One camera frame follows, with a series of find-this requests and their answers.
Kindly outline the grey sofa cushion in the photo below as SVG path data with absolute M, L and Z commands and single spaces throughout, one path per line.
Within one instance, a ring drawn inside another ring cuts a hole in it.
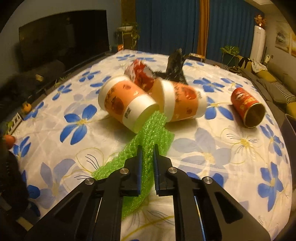
M 265 82 L 264 85 L 273 102 L 277 104 L 287 104 L 285 97 L 271 83 Z

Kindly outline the small grey landscape painting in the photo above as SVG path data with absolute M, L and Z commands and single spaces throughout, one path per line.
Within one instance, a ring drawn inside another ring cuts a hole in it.
M 276 22 L 275 47 L 296 56 L 296 37 L 290 25 L 286 22 Z

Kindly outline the orange curtain strip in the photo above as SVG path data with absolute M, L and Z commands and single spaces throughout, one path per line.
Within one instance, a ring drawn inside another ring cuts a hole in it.
M 209 33 L 210 1 L 199 1 L 199 34 L 197 54 L 206 57 L 208 33 Z

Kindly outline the plant on stand by tv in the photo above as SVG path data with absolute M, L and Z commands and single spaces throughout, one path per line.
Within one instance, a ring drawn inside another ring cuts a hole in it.
M 116 40 L 123 49 L 137 50 L 140 28 L 137 22 L 124 22 L 116 29 Z

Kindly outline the black plastic bag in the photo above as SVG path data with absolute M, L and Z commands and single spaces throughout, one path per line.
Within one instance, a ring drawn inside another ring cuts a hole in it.
M 165 72 L 155 71 L 153 72 L 154 77 L 160 77 L 165 80 L 182 83 L 188 85 L 183 72 L 183 65 L 189 55 L 183 55 L 182 49 L 175 50 L 168 57 L 168 64 Z

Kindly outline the grey sectional sofa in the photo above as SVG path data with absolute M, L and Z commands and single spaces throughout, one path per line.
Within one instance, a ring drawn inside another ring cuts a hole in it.
M 239 56 L 238 68 L 267 102 L 280 127 L 286 114 L 295 118 L 295 80 L 291 76 L 273 63 L 269 63 L 266 70 L 256 73 L 251 60 L 242 56 Z

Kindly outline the red white plastic wrapper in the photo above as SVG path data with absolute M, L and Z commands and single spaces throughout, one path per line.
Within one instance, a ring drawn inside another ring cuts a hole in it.
M 130 66 L 126 67 L 125 75 L 147 93 L 151 93 L 154 81 L 157 78 L 152 70 L 139 59 L 135 59 Z

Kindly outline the orange speaker on cabinet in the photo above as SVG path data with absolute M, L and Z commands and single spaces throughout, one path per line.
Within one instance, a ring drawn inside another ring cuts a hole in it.
M 121 51 L 121 50 L 124 50 L 124 44 L 120 44 L 117 46 L 117 51 Z

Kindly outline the orange fruit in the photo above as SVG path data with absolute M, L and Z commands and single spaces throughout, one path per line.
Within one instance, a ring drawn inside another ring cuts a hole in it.
M 4 140 L 8 150 L 10 150 L 13 147 L 14 143 L 16 142 L 15 137 L 12 135 L 4 135 L 3 140 Z

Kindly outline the red chip can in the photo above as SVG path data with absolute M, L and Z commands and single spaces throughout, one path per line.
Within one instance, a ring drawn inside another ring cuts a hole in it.
M 264 105 L 242 87 L 231 94 L 231 102 L 246 128 L 258 126 L 266 113 Z

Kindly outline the potted plant near sofa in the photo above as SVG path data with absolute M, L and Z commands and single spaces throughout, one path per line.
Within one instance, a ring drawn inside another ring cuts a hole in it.
M 239 47 L 226 45 L 220 48 L 222 52 L 222 61 L 221 63 L 224 66 L 224 69 L 229 67 L 237 67 L 239 63 Z

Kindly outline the orange white paper cup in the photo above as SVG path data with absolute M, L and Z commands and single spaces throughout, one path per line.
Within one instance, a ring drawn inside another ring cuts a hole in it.
M 98 103 L 101 109 L 134 133 L 138 133 L 149 117 L 159 110 L 155 100 L 126 75 L 107 80 L 99 91 Z

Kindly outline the small box on coffee table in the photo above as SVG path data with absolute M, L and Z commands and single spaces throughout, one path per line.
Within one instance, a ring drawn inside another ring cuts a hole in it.
M 203 55 L 196 54 L 196 53 L 190 53 L 189 59 L 199 61 L 199 62 L 205 62 L 206 58 Z

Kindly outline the green bubble wrap strip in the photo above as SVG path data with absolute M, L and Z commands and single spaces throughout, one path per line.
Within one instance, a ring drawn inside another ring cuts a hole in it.
M 140 195 L 123 199 L 122 218 L 126 218 L 138 209 L 151 192 L 152 186 L 154 186 L 154 146 L 157 145 L 160 155 L 165 156 L 175 137 L 172 132 L 165 128 L 165 124 L 166 116 L 159 111 L 155 111 L 136 136 L 118 153 L 117 157 L 92 174 L 96 180 L 107 178 L 113 171 L 122 168 L 126 159 L 136 156 L 138 146 L 142 147 Z

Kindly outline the dark tv cabinet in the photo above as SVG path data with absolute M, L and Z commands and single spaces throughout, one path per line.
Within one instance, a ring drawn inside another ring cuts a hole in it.
M 66 69 L 61 61 L 55 60 L 33 70 L 11 76 L 5 84 L 1 84 L 1 122 L 20 108 L 24 102 L 32 103 L 38 99 L 55 81 L 62 77 L 67 78 L 73 72 L 84 70 L 94 61 L 106 57 L 108 54 L 102 53 L 70 69 Z

